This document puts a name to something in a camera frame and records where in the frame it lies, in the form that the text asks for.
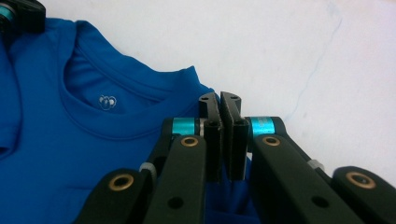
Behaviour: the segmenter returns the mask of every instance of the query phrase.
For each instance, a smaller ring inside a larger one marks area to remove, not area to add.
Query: blue t-shirt
[[[45,33],[2,42],[0,223],[72,223],[104,175],[138,170],[163,120],[198,117],[213,91],[193,67],[120,54],[86,21],[47,19]],[[206,223],[257,223],[246,182],[208,184],[206,208]]]

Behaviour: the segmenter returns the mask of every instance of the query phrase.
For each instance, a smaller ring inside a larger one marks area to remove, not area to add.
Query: neckline
[[[201,86],[193,67],[175,72],[154,71],[119,53],[87,21],[66,22],[58,29],[62,36],[57,49],[62,51],[58,61],[59,91],[67,115],[83,130],[103,138],[133,139],[158,132],[164,119],[184,117],[196,105]],[[81,102],[64,83],[65,67],[75,48],[112,81],[142,98],[159,102],[128,114],[109,114]]]

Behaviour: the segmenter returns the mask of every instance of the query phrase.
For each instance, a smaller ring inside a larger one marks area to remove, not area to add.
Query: shirt logo
[[[117,103],[117,99],[114,96],[101,95],[99,97],[99,106],[103,110],[110,110],[114,108],[114,106],[116,106],[116,103]]]

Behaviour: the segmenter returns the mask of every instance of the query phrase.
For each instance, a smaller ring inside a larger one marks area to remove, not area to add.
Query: white surface
[[[281,117],[329,175],[355,165],[396,186],[396,1],[40,2],[155,70],[195,65],[243,116]]]

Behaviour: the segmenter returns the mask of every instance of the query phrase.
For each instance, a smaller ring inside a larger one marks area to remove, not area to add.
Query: white logo
[[[110,110],[116,106],[117,99],[114,96],[104,96],[101,95],[99,97],[99,106],[102,107],[103,110]]]

